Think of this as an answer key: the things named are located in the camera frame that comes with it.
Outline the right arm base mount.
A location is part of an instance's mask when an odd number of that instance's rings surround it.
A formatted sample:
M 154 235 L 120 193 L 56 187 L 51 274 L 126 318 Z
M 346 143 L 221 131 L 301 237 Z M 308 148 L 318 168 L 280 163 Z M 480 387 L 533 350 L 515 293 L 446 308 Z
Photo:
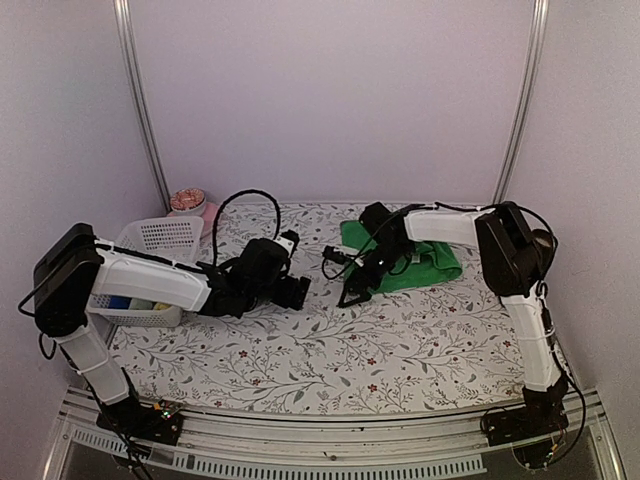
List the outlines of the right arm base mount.
M 569 421 L 562 402 L 488 410 L 480 420 L 480 429 L 490 446 L 528 440 L 566 429 Z

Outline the green microfiber towel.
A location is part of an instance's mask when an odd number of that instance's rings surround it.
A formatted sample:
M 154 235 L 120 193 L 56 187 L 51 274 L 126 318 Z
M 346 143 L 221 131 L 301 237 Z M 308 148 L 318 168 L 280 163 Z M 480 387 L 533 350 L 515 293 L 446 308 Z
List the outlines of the green microfiber towel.
M 358 221 L 344 221 L 340 225 L 341 240 L 344 247 L 360 250 L 370 235 Z M 406 260 L 401 258 L 392 269 L 385 274 L 379 288 L 369 291 L 372 294 L 392 293 L 405 289 L 428 287 L 456 280 L 463 273 L 463 268 L 447 243 L 422 242 L 416 244 L 412 260 L 406 267 Z

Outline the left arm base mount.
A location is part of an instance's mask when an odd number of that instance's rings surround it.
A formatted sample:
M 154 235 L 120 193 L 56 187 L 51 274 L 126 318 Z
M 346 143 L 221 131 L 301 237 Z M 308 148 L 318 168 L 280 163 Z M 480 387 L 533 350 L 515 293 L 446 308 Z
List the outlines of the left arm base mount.
M 123 374 L 128 387 L 127 396 L 113 404 L 105 404 L 96 398 L 101 411 L 96 425 L 126 438 L 176 446 L 184 423 L 179 408 L 165 400 L 144 405 L 128 374 Z

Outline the yellow-green crocodile towel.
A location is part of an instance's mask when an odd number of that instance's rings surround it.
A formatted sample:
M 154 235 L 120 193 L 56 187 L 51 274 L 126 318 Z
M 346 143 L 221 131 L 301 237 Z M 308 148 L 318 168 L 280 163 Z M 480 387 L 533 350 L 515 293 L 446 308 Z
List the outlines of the yellow-green crocodile towel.
M 170 309 L 170 308 L 171 308 L 170 304 L 166 304 L 166 303 L 163 303 L 163 302 L 156 302 L 153 305 L 153 310 L 154 311 L 164 311 L 164 310 L 167 310 L 167 309 Z

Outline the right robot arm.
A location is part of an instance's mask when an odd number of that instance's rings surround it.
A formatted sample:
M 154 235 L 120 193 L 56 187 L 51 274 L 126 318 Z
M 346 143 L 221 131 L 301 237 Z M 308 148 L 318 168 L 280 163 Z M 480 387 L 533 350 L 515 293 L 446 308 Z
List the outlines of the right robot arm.
M 380 202 L 368 205 L 360 225 L 375 242 L 346 265 L 338 305 L 347 308 L 371 299 L 384 275 L 397 261 L 427 241 L 468 245 L 478 249 L 487 287 L 511 318 L 524 360 L 524 407 L 487 415 L 486 427 L 506 424 L 527 436 L 568 425 L 563 399 L 567 373 L 555 351 L 555 326 L 546 306 L 546 275 L 557 250 L 549 226 L 531 229 L 527 209 L 514 202 L 485 207 L 413 204 L 391 211 Z

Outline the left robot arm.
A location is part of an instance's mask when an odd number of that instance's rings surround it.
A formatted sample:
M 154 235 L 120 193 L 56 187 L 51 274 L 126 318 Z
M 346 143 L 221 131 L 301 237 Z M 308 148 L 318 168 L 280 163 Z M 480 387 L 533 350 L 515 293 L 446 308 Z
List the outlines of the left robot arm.
M 32 290 L 18 304 L 39 331 L 53 339 L 93 388 L 111 419 L 128 434 L 148 426 L 146 408 L 134 401 L 125 372 L 91 325 L 93 295 L 147 300 L 202 316 L 242 317 L 261 302 L 302 309 L 311 281 L 290 275 L 299 237 L 286 231 L 274 239 L 252 239 L 242 253 L 220 266 L 180 263 L 119 247 L 78 223 L 36 264 Z

